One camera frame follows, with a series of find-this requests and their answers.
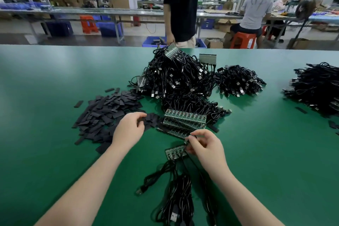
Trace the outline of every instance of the factory floor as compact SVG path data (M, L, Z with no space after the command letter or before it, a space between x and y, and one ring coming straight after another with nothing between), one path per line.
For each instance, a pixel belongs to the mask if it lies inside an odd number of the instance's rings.
M40 23L34 23L33 27L40 38L41 45L65 45L65 46L118 46L116 38L101 37L100 32L94 34L83 34L80 22L71 22L74 35L70 37L54 37L47 39ZM286 49L291 38L294 38L299 28L287 28L285 36L282 37L284 43L279 43L277 48ZM0 44L33 44L31 38L31 28L24 20L0 21ZM164 24L141 24L139 27L124 27L125 41L122 46L141 47L146 36L164 36ZM200 37L223 38L224 32L216 29L201 30ZM338 34L336 32L320 32L315 29L305 28L299 37L313 41L309 44L311 50L339 50L339 41L333 41ZM272 48L273 42L268 41L264 48Z

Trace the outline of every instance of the worker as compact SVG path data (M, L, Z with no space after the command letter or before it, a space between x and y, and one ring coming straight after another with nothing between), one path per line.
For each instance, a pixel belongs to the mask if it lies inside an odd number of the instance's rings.
M141 112L126 114L116 127L112 144L106 152L35 226L92 225L119 164L144 132L145 126L140 119L145 116ZM187 141L187 152L197 155L210 178L227 198L242 226L283 226L231 173L222 143L212 132L206 129L196 130L187 137Z
M164 19L167 45L195 48L195 23L198 0L164 0Z
M277 0L273 3L273 10L285 10L285 4L287 3L287 1L289 0ZM283 20L275 20L273 21L273 25L284 25L284 21ZM267 20L266 21L266 24L271 24L271 21L270 20ZM275 40L278 39L279 37L279 34L280 34L280 31L281 31L281 28L277 28L277 27L272 27L272 30L271 32L269 31L269 27L267 29L267 33L270 32L270 34L272 34L273 36L275 36ZM284 28L283 32L282 32L282 36L285 35L285 31L286 31L286 28Z
M257 46L262 46L262 29L263 20L271 17L273 0L245 0L240 9L240 14L244 14L241 23L233 24L230 28L232 37L237 32L257 35Z

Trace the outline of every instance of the man sitting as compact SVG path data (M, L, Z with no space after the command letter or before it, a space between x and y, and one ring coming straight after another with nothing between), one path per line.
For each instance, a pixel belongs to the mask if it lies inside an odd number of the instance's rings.
M257 35L257 46L262 46L261 23L271 17L273 0L245 0L240 9L240 14L244 14L241 23L234 24L230 28L232 37L237 32Z

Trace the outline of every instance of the gray t-shirt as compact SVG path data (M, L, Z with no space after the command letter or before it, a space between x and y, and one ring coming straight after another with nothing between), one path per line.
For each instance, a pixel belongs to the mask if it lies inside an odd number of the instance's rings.
M245 11L240 26L245 29L260 29L265 14L272 12L273 0L245 0L240 10Z

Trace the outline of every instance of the tangled cable pile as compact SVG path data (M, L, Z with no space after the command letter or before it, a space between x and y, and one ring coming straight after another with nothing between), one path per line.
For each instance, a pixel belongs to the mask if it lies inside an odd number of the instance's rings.
M320 63L294 69L298 75L290 82L293 90L284 90L286 97L302 102L324 114L339 112L339 68Z
M153 51L137 82L130 81L142 94L161 99L162 109L179 110L207 116L207 123L214 124L229 110L218 107L207 98L215 87L215 65L200 63L196 56L169 46Z
M216 82L222 94L225 96L235 95L240 97L245 93L248 95L258 94L262 85L266 83L260 79L255 71L251 71L239 65L221 67L216 74Z

